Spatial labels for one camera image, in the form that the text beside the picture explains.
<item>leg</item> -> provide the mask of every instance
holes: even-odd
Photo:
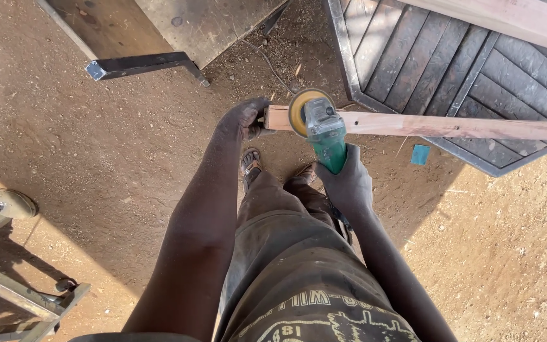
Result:
[[[330,209],[330,201],[325,194],[309,185],[316,178],[314,167],[315,163],[304,167],[296,176],[284,183],[283,189],[296,196],[315,219],[337,229],[337,219]]]
[[[284,209],[308,214],[298,198],[284,191],[271,173],[262,171],[256,149],[244,152],[242,171],[245,195],[239,206],[238,227],[255,216],[274,210]]]

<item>wooden beam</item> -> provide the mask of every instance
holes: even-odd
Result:
[[[547,140],[547,121],[473,119],[338,111],[348,133],[368,135],[477,137]],[[288,106],[269,106],[265,127],[291,131]]]
[[[547,48],[547,4],[541,0],[402,0]]]

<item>green angle grinder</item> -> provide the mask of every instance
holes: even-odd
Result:
[[[293,97],[288,119],[296,134],[314,147],[318,162],[338,175],[345,165],[345,122],[330,96],[318,89],[305,89]]]

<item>left hand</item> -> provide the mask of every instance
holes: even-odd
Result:
[[[252,140],[263,135],[274,134],[276,130],[268,130],[263,122],[257,121],[264,114],[264,109],[271,102],[266,97],[255,97],[240,102],[221,118],[220,124],[239,125],[243,141]]]

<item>right hand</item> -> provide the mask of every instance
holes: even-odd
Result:
[[[360,161],[360,147],[347,146],[347,159],[338,175],[318,163],[315,173],[320,177],[332,205],[346,217],[373,210],[373,179]]]

